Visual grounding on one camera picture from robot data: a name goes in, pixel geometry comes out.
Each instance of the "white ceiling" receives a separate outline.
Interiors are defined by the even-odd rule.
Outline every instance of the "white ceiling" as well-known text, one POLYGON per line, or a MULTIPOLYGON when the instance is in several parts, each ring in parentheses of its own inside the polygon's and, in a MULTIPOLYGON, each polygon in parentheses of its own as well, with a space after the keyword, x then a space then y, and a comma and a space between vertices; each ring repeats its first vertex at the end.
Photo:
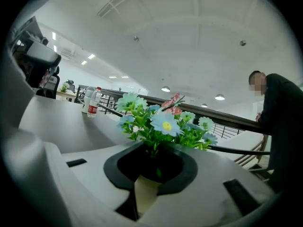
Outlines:
POLYGON ((36 16, 161 98, 180 92, 218 109, 260 100, 248 91, 253 70, 303 78, 296 42, 269 0, 52 0, 36 16))
POLYGON ((47 46, 53 50, 53 46, 56 45, 57 53, 61 55, 62 60, 68 60, 74 66, 90 72, 95 76, 103 78, 109 82, 123 82, 130 85, 133 84, 131 78, 122 78, 122 76, 126 75, 108 64, 106 61, 98 58, 97 56, 89 59, 88 57, 92 54, 91 52, 86 51, 58 33, 56 33, 56 40, 53 40, 52 32, 55 32, 54 30, 41 24, 39 24, 39 27, 43 36, 49 41, 47 46), (110 76, 116 76, 117 78, 110 79, 110 76))

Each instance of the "blue artificial flower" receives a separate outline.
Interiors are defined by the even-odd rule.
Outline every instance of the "blue artificial flower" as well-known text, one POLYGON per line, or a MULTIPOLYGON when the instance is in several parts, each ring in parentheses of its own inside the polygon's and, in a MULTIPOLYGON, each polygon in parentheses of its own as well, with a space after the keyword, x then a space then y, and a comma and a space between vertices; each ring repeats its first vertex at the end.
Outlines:
POLYGON ((202 136, 202 139, 204 139, 205 142, 211 141, 210 144, 212 146, 216 146, 218 144, 218 141, 217 141, 218 138, 215 135, 213 135, 213 134, 211 134, 209 132, 205 133, 202 136))
POLYGON ((134 108, 137 108, 140 104, 142 104, 144 109, 147 108, 147 101, 141 97, 137 97, 134 108))
POLYGON ((157 111, 159 108, 160 108, 160 105, 152 105, 152 106, 149 106, 148 110, 149 111, 152 111, 152 110, 157 111))
POLYGON ((171 113, 153 115, 151 117, 151 125, 156 131, 161 131, 162 134, 169 134, 173 137, 176 137, 177 134, 183 134, 171 113))
POLYGON ((201 117, 199 119, 199 125, 204 131, 210 131, 213 127, 214 122, 210 118, 201 117))
POLYGON ((199 129, 200 127, 198 125, 195 125, 193 123, 187 123, 185 125, 183 125, 182 129, 187 129, 188 131, 191 130, 191 129, 199 129))
POLYGON ((124 116, 122 118, 120 118, 120 121, 119 123, 117 124, 117 127, 119 129, 121 129, 122 131, 124 131, 125 129, 122 128, 122 126, 126 123, 126 122, 134 122, 134 117, 130 116, 130 115, 127 115, 127 116, 124 116))
POLYGON ((117 108, 116 110, 118 112, 125 111, 124 108, 129 107, 134 101, 137 100, 138 94, 132 92, 132 93, 124 93, 122 98, 118 99, 117 102, 117 108))
POLYGON ((185 117, 190 118, 190 119, 194 119, 195 118, 195 114, 191 113, 191 112, 187 112, 187 111, 183 111, 180 115, 180 118, 184 119, 185 117))

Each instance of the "air vent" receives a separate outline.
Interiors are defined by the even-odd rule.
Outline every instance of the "air vent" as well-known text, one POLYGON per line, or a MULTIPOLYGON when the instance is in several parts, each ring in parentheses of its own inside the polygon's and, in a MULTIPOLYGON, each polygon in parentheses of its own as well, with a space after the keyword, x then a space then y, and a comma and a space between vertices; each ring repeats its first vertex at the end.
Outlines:
POLYGON ((71 51, 68 51, 68 50, 62 50, 60 54, 61 54, 62 58, 66 59, 66 60, 69 60, 70 58, 74 57, 74 55, 71 53, 71 51))

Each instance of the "person's hand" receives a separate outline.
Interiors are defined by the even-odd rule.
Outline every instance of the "person's hand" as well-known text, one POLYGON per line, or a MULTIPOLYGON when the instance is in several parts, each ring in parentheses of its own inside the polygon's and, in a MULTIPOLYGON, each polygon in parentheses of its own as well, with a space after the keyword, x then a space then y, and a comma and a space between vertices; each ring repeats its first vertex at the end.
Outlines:
POLYGON ((256 116, 256 122, 259 122, 260 117, 261 117, 261 114, 258 113, 257 116, 256 116))

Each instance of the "plastic water bottle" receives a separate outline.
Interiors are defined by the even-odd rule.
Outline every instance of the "plastic water bottle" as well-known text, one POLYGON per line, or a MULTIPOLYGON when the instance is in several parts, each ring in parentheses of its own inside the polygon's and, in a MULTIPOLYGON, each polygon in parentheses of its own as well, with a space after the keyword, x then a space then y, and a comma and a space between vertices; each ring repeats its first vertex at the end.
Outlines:
POLYGON ((83 105, 82 105, 82 109, 81 109, 82 113, 87 114, 87 112, 89 110, 89 103, 90 103, 91 97, 93 96, 95 91, 96 91, 95 87, 88 87, 86 89, 84 101, 83 101, 83 105))
POLYGON ((101 98, 101 87, 97 87, 97 90, 94 91, 90 103, 89 103, 89 111, 87 113, 87 116, 89 118, 95 118, 97 115, 98 110, 98 103, 100 102, 101 98))

